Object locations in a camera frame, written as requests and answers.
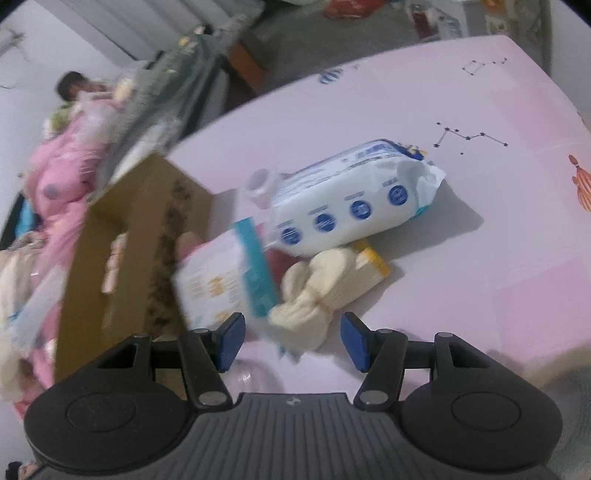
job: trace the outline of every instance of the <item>yellow cloth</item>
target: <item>yellow cloth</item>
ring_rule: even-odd
[[[269,311],[277,340],[288,351],[316,350],[326,340],[333,311],[376,286],[389,274],[386,263],[369,245],[361,252],[332,248],[309,263],[292,265],[281,281],[285,303]]]

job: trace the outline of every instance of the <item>clothing pile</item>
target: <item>clothing pile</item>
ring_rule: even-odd
[[[96,172],[109,146],[119,105],[110,95],[87,96],[69,109],[61,132],[44,141],[28,162],[23,193],[40,217],[37,230],[18,237],[0,252],[0,398],[23,416],[32,400],[53,384],[53,352],[59,301],[50,307],[37,340],[21,348],[15,332],[33,293],[54,267],[67,271],[95,190]]]

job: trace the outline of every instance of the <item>small box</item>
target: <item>small box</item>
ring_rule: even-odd
[[[185,231],[206,237],[213,196],[151,155],[90,206],[63,298],[54,378],[59,382],[137,332],[184,330],[170,278]],[[113,294],[101,292],[111,242],[127,232]]]

